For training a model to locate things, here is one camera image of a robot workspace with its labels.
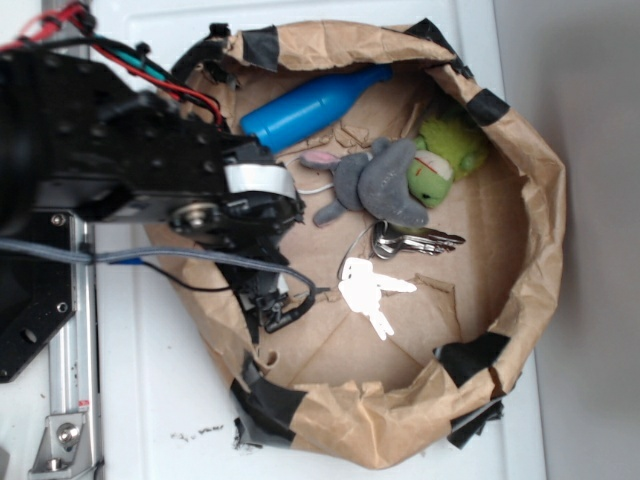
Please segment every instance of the blue plastic bottle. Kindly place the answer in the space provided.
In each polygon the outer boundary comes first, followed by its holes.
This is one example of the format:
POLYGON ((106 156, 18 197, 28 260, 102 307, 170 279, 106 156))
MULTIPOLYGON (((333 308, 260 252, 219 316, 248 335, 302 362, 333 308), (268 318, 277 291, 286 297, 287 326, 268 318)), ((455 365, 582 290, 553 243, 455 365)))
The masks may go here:
POLYGON ((392 76, 391 65, 374 65, 319 77, 245 115, 240 125, 272 152, 279 152, 331 125, 367 88, 392 76))

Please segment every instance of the green plush toy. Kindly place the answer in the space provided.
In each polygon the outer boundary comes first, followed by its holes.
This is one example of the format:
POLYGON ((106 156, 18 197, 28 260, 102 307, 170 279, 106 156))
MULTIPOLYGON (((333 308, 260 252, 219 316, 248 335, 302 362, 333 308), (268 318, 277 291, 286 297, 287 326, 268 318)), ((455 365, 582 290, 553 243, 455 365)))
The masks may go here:
POLYGON ((409 192, 425 207, 440 205, 453 184, 449 162, 435 153, 418 150, 407 171, 409 192))
POLYGON ((418 149, 426 149, 447 160, 454 181, 480 168, 489 156, 489 140, 469 114, 454 101, 448 101, 444 113, 429 115, 420 126, 418 149))
POLYGON ((435 102, 415 143, 418 153, 407 181, 411 194, 428 208, 442 203, 453 182, 480 168, 489 156, 489 139, 450 97, 435 102))

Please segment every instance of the plush toy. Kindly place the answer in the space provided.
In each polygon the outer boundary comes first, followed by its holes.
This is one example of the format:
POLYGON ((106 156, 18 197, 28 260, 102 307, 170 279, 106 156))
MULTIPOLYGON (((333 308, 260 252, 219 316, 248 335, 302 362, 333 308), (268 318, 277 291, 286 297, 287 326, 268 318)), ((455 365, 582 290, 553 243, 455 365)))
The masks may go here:
POLYGON ((462 106, 452 99, 438 102, 420 126, 419 150, 429 150, 447 160, 454 181, 480 168, 489 156, 489 139, 462 106))
POLYGON ((300 162, 309 168, 331 170, 336 199, 321 208, 314 223, 325 226, 347 210, 363 208, 379 220, 404 227, 423 227, 429 216, 411 197, 406 172, 416 154, 410 140, 377 139, 371 153, 356 153, 342 159, 326 152, 308 151, 300 162))
POLYGON ((425 207, 434 208, 442 203, 453 184, 453 168, 435 153, 418 150, 407 171, 411 194, 425 207))

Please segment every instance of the brown paper bag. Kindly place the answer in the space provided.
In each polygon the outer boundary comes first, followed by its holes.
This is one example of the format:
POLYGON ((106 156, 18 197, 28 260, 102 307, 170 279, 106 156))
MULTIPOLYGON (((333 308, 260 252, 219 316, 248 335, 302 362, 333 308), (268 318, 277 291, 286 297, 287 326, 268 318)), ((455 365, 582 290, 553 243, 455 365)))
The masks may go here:
MULTIPOLYGON (((280 155, 321 147, 343 155, 385 135, 412 137, 434 96, 445 92, 469 111, 493 144, 485 166, 454 184, 430 212, 432 228, 466 238, 437 257, 400 254, 375 271, 417 286, 381 301, 396 334, 382 342, 337 291, 336 272, 373 221, 349 212, 331 226, 298 225, 281 244, 292 267, 329 291, 296 323, 253 344, 233 293, 179 290, 223 378, 238 400, 245 440, 291 446, 384 468, 450 435, 462 445, 500 415, 558 298, 565 224, 564 167, 533 128, 472 78, 440 32, 425 20, 410 29, 324 21, 244 32, 217 40, 222 67, 237 82, 215 82, 196 68, 191 84, 238 119, 310 78, 367 63, 393 62, 394 78, 367 90, 336 124, 280 155)), ((300 189, 330 181, 291 163, 300 189)), ((332 191, 305 198, 306 218, 332 191)), ((165 227, 156 244, 189 246, 165 227)), ((367 242, 352 255, 367 257, 367 242)), ((207 262, 170 259, 188 283, 226 285, 207 262)), ((290 295, 304 287, 290 285, 290 295)))

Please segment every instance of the gray stuffed rabbit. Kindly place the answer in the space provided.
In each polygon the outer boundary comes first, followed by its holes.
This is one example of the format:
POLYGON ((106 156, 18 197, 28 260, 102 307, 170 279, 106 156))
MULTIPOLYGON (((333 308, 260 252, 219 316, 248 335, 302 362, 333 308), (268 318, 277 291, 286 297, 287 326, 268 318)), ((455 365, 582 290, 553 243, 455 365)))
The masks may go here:
POLYGON ((347 210, 367 210, 393 225, 419 228, 429 221, 426 209, 411 197, 407 170, 416 153, 415 144, 403 139, 379 138, 371 153, 354 153, 341 159, 326 152, 309 151, 300 163, 316 170, 331 170, 336 199, 318 210, 313 222, 323 227, 347 210))

